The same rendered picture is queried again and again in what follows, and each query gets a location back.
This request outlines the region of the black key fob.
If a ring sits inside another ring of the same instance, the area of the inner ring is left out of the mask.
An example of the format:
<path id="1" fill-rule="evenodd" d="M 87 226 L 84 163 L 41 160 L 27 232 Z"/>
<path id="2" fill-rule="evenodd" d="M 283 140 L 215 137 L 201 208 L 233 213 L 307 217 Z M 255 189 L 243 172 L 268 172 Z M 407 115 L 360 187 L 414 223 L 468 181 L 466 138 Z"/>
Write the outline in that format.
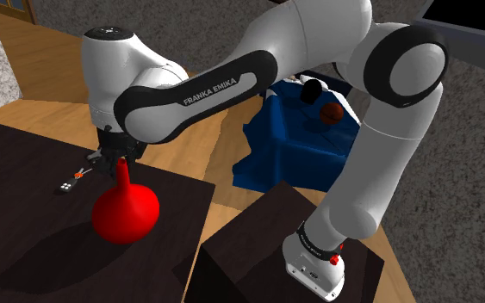
<path id="1" fill-rule="evenodd" d="M 85 170 L 84 168 L 81 168 L 78 172 L 74 173 L 73 176 L 68 179 L 67 181 L 63 182 L 59 186 L 59 190 L 64 193 L 70 192 L 78 183 L 78 180 L 81 179 L 84 174 L 87 174 L 90 171 L 90 169 Z"/>

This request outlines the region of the dark robot stand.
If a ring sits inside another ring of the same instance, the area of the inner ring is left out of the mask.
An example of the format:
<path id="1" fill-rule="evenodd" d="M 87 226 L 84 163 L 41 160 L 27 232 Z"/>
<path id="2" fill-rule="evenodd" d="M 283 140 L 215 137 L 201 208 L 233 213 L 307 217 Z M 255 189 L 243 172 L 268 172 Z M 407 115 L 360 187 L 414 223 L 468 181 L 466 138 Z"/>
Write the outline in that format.
<path id="1" fill-rule="evenodd" d="M 184 303 L 373 303 L 384 261 L 357 240 L 345 241 L 345 285 L 332 302 L 287 273 L 283 240 L 314 210 L 301 193 L 278 183 L 174 268 L 177 277 L 192 272 Z"/>

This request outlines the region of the dark brown table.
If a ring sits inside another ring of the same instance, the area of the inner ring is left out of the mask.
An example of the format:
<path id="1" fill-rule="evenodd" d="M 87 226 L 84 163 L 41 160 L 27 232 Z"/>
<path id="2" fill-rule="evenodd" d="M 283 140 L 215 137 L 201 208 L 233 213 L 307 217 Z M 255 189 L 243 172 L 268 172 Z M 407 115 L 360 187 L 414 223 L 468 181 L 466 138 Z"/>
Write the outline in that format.
<path id="1" fill-rule="evenodd" d="M 0 125 L 0 303 L 180 303 L 173 269 L 196 249 L 215 187 L 137 164 L 132 182 L 159 198 L 159 220 L 143 239 L 111 244 L 93 229 L 96 199 L 114 186 L 87 173 L 85 149 Z"/>

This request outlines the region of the brown basketball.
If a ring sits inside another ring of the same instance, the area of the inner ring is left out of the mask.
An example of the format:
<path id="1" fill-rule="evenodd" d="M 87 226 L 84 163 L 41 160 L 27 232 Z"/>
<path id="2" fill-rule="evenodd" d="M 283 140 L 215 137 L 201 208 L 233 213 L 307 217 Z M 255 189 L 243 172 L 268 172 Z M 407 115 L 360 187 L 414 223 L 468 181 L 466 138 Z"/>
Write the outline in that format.
<path id="1" fill-rule="evenodd" d="M 338 124 L 344 116 L 344 110 L 339 103 L 329 102 L 320 108 L 320 120 L 326 125 Z"/>

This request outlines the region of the black cylinder object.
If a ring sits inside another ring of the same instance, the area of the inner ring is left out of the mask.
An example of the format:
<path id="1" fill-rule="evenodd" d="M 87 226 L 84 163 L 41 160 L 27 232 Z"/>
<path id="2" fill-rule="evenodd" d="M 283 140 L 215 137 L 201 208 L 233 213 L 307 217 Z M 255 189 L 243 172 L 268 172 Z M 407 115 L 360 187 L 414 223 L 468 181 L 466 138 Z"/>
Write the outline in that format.
<path id="1" fill-rule="evenodd" d="M 300 94 L 300 100 L 306 104 L 314 104 L 322 93 L 322 86 L 318 79 L 309 79 L 303 86 Z"/>

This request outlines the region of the red round vase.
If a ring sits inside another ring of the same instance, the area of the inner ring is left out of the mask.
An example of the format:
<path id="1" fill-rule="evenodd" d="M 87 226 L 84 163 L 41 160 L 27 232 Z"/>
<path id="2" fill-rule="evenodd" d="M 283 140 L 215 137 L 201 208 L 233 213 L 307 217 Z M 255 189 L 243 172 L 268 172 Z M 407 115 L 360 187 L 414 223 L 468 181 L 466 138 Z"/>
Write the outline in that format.
<path id="1" fill-rule="evenodd" d="M 159 219 L 159 199 L 148 187 L 130 182 L 127 160 L 115 166 L 116 185 L 104 192 L 91 211 L 96 233 L 112 244 L 144 238 Z"/>

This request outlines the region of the wooden door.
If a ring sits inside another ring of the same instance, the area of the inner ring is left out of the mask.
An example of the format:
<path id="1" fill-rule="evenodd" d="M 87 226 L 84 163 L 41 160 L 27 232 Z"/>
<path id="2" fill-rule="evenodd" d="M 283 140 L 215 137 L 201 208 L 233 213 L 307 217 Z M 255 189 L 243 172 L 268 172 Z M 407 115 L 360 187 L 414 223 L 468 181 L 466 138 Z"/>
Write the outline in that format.
<path id="1" fill-rule="evenodd" d="M 32 0 L 0 0 L 0 14 L 37 24 Z"/>

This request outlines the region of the black screen television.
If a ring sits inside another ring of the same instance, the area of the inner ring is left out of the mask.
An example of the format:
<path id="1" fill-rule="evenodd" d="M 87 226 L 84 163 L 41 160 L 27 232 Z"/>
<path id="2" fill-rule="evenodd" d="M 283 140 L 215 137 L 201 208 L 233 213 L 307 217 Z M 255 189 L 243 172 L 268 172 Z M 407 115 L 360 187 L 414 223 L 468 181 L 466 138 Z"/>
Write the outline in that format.
<path id="1" fill-rule="evenodd" d="M 485 70 L 485 0 L 426 0 L 414 23 L 443 34 L 453 58 Z"/>

